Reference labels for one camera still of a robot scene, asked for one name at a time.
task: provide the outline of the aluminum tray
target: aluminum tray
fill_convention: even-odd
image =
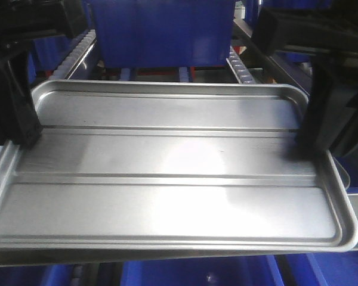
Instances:
[[[307,160],[294,144],[307,104],[296,88],[70,80],[33,97],[41,139],[9,143],[0,159],[0,250],[177,257],[357,243],[331,155]]]

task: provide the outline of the blue crate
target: blue crate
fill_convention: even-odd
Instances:
[[[0,286],[69,286],[73,265],[0,268]]]
[[[286,52],[285,56],[293,63],[307,63],[310,61],[310,57],[308,55],[297,54],[294,52]]]
[[[126,262],[121,286],[283,286],[274,256]]]
[[[263,6],[285,9],[329,8],[332,0],[263,0]]]
[[[86,0],[82,0],[82,8],[84,9],[89,29],[93,29],[93,22],[91,20],[91,8],[90,5],[86,2]]]
[[[235,0],[87,0],[106,67],[224,65]]]
[[[37,71],[55,70],[72,50],[65,36],[36,39],[32,56]]]
[[[358,186],[351,186],[347,189],[348,194],[358,194]]]
[[[36,79],[35,63],[33,62],[32,54],[28,55],[28,82],[33,83]]]
[[[298,286],[358,286],[358,251],[287,256]]]
[[[246,0],[243,4],[245,6],[245,22],[251,27],[255,27],[260,10],[258,0]]]
[[[347,171],[350,176],[350,187],[358,187],[358,166],[354,163],[350,156],[344,158],[337,158],[339,163]]]

